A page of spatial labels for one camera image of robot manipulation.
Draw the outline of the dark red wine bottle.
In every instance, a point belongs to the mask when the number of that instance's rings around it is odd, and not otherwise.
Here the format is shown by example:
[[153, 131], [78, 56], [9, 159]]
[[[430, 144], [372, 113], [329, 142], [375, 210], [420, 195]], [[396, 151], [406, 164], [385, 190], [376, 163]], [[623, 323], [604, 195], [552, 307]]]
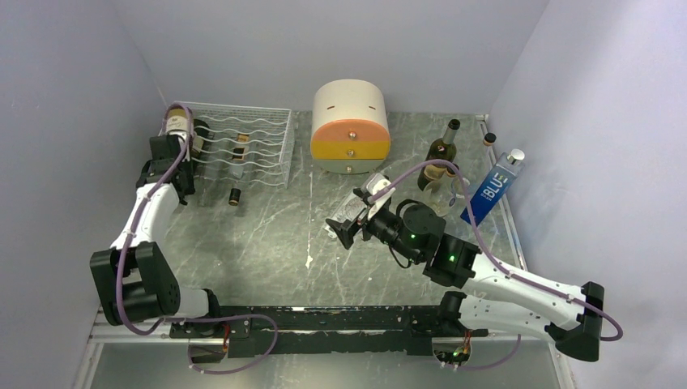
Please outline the dark red wine bottle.
[[170, 105], [164, 114], [159, 135], [177, 136], [183, 143], [193, 132], [194, 117], [192, 111], [184, 105]]

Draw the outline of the clear bottle cream label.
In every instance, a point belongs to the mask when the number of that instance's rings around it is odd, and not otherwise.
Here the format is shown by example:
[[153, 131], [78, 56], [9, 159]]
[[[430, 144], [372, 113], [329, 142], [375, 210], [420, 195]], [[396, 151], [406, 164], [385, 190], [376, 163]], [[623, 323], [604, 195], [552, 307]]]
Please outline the clear bottle cream label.
[[430, 182], [425, 187], [423, 196], [425, 204], [437, 216], [446, 216], [452, 209], [464, 203], [462, 181], [451, 168], [447, 168], [438, 180]]

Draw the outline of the dark green wine bottle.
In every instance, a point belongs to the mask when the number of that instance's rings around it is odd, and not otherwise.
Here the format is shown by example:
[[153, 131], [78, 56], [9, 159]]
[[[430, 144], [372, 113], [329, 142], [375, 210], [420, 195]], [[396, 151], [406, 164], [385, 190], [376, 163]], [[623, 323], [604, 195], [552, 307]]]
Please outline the dark green wine bottle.
[[[457, 154], [457, 147], [455, 145], [455, 137], [461, 127], [461, 121], [457, 118], [449, 120], [444, 134], [441, 138], [435, 139], [425, 157], [426, 160], [446, 160], [454, 162]], [[440, 180], [447, 171], [445, 165], [426, 165], [420, 170], [417, 179], [417, 185], [420, 190], [425, 190], [430, 183]]]

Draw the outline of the clear glass bottle black cap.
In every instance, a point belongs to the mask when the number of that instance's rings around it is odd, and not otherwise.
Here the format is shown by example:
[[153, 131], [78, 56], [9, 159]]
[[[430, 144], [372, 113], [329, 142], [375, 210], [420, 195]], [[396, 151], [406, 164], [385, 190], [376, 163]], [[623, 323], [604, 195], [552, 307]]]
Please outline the clear glass bottle black cap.
[[467, 179], [463, 179], [463, 184], [466, 185], [467, 189], [463, 190], [463, 187], [457, 181], [454, 181], [453, 191], [454, 194], [459, 199], [464, 199], [466, 195], [473, 195], [478, 186], [477, 178], [483, 173], [484, 167], [486, 166], [486, 160], [489, 156], [489, 151], [491, 146], [496, 142], [497, 136], [492, 132], [487, 132], [482, 139], [483, 147], [480, 149], [480, 156], [474, 159], [474, 164], [479, 166], [475, 169], [475, 180], [472, 183], [467, 183]]

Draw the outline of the blue clear square bottle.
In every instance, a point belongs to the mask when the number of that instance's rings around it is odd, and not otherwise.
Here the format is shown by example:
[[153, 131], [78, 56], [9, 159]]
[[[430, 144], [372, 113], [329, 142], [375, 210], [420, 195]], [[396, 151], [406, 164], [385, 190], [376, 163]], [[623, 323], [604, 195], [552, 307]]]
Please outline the blue clear square bottle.
[[515, 182], [523, 167], [525, 153], [517, 148], [503, 152], [474, 191], [469, 205], [476, 225], [494, 209]]

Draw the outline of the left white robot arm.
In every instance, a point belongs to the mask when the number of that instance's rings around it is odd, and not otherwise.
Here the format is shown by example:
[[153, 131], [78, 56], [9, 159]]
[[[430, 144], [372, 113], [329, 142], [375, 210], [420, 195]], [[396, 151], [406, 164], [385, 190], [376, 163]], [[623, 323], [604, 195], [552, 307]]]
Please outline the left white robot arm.
[[108, 249], [90, 258], [101, 308], [112, 326], [190, 319], [202, 336], [215, 336], [224, 326], [217, 296], [180, 286], [164, 256], [171, 215], [195, 192], [188, 140], [158, 135], [149, 144], [151, 159], [136, 182], [136, 202], [124, 229]]

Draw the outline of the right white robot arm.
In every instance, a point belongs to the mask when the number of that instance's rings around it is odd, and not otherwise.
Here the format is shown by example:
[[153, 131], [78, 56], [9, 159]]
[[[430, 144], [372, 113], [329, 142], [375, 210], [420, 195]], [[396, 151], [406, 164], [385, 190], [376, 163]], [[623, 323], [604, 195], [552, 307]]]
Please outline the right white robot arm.
[[600, 358], [604, 287], [547, 280], [501, 260], [492, 262], [478, 246], [446, 233], [446, 221], [423, 203], [405, 200], [396, 212], [382, 207], [372, 217], [357, 216], [326, 224], [345, 249], [355, 236], [378, 239], [393, 256], [424, 265], [432, 282], [455, 287], [437, 314], [439, 329], [448, 336], [463, 329], [489, 329], [531, 336], [579, 361]]

